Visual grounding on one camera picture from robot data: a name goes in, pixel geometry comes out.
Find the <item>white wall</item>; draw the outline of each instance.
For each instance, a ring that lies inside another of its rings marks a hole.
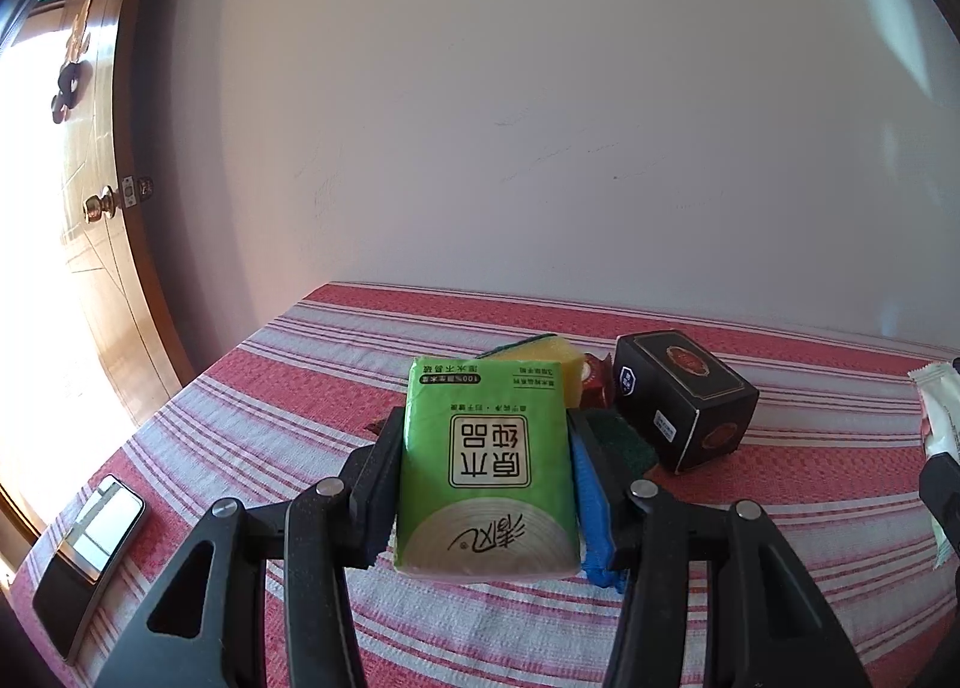
[[[960,345],[930,0],[147,3],[152,235],[202,362],[333,279]]]

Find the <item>door knob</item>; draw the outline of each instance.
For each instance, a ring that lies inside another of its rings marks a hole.
[[[100,218],[107,215],[107,219],[112,219],[117,212],[116,199],[113,197],[113,190],[109,186],[104,186],[100,190],[100,195],[90,195],[83,204],[83,219],[90,224],[99,222]]]

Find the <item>striped bedsheet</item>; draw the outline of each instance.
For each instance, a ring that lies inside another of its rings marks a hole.
[[[366,424],[401,405],[411,358],[473,357],[555,331],[604,355],[621,333],[680,328],[761,391],[740,449],[684,477],[654,479],[687,501],[763,504],[833,606],[871,674],[909,680],[954,607],[955,561],[933,570],[918,499],[920,407],[908,370],[948,349],[842,333],[771,330],[563,301],[331,283],[225,355],[136,432],[106,472],[152,509],[91,624],[77,665],[46,641],[31,597],[85,486],[34,547],[13,606],[67,685],[92,685],[165,562],[221,496],[288,499],[373,440]],[[283,566],[267,575],[269,683],[287,683]],[[597,685],[620,598],[582,578],[443,586],[402,578],[391,554],[349,570],[357,639],[371,686]],[[691,570],[683,685],[699,685],[706,581]]]

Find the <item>phone screen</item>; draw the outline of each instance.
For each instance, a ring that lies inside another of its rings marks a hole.
[[[51,642],[70,660],[109,569],[143,514],[143,499],[115,477],[93,491],[40,578],[34,609]]]

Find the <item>sticker on box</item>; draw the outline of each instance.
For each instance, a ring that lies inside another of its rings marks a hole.
[[[656,410],[654,415],[654,425],[660,433],[664,434],[664,438],[667,441],[673,441],[677,435],[677,429],[673,427],[673,423],[664,417],[664,413],[661,410]]]
[[[632,369],[624,366],[620,369],[620,392],[624,395],[632,395],[635,386],[637,386],[637,377]]]

